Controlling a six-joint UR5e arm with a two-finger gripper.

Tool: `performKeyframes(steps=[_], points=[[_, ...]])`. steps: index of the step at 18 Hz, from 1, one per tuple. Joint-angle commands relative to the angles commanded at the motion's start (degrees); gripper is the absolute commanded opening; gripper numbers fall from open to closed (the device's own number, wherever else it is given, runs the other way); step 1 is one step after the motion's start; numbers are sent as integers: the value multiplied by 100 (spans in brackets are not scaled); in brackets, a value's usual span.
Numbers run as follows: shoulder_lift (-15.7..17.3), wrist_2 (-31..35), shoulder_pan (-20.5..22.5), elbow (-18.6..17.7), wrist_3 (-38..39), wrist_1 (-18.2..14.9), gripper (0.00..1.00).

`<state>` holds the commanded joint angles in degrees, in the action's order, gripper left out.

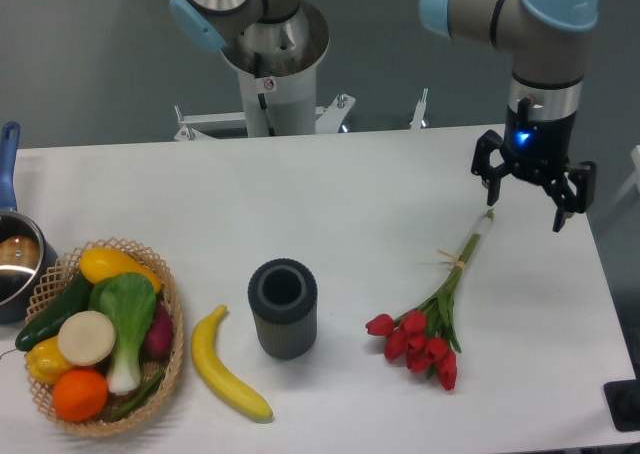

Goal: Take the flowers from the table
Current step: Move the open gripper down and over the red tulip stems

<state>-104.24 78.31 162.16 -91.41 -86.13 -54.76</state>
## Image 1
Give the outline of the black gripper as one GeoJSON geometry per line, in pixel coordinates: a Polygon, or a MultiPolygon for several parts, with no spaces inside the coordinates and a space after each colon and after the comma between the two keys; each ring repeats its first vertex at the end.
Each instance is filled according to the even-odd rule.
{"type": "Polygon", "coordinates": [[[596,163],[568,161],[568,147],[576,114],[554,120],[535,120],[533,104],[519,102],[508,109],[504,141],[487,130],[476,142],[471,173],[487,189],[487,205],[499,199],[501,181],[514,177],[541,186],[553,200],[556,212],[553,231],[559,232],[567,219],[584,214],[595,196],[596,163]],[[491,154],[501,152],[503,162],[491,164],[491,154]]]}

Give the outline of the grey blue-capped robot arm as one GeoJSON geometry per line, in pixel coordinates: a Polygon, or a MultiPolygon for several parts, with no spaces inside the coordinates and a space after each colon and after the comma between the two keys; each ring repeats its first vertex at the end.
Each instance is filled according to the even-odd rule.
{"type": "MultiPolygon", "coordinates": [[[[429,30],[484,42],[513,56],[505,128],[483,134],[471,170],[498,200],[506,176],[540,186],[556,207],[554,228],[585,212],[596,166],[568,157],[599,0],[418,0],[429,30]]],[[[170,0],[184,34],[235,69],[252,137],[317,129],[316,68],[329,32],[303,0],[170,0]]]]}

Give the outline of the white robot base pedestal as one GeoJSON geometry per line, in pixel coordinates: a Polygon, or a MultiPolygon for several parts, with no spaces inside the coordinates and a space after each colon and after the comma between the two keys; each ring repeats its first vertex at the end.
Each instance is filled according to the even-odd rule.
{"type": "Polygon", "coordinates": [[[306,99],[316,106],[316,70],[329,41],[325,17],[306,1],[283,22],[256,22],[241,32],[222,54],[237,73],[243,110],[259,94],[270,103],[306,99]]]}

